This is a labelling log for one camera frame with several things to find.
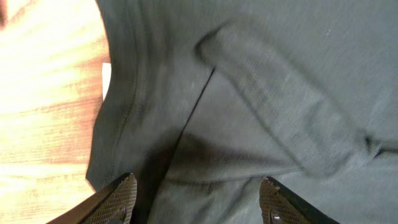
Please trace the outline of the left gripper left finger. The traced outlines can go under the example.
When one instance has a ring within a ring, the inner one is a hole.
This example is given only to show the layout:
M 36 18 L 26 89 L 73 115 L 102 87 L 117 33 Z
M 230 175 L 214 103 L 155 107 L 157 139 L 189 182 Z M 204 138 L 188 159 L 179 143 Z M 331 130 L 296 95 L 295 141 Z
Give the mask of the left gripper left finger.
M 137 180 L 125 173 L 49 224 L 129 224 L 136 195 Z

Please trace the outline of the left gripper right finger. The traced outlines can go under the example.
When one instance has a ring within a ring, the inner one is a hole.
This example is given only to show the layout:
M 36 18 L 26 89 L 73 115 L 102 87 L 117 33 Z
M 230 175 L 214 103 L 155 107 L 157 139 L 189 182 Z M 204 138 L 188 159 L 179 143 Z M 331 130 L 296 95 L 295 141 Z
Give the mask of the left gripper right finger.
M 264 224 L 339 224 L 273 177 L 262 180 L 259 205 Z

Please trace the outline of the black t-shirt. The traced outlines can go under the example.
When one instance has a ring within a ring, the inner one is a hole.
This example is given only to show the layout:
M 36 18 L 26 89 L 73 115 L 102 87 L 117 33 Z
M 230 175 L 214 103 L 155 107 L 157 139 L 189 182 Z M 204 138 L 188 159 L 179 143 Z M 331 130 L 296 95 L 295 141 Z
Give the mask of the black t-shirt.
M 86 177 L 133 223 L 261 223 L 267 176 L 397 222 L 396 1 L 99 1 L 111 81 Z

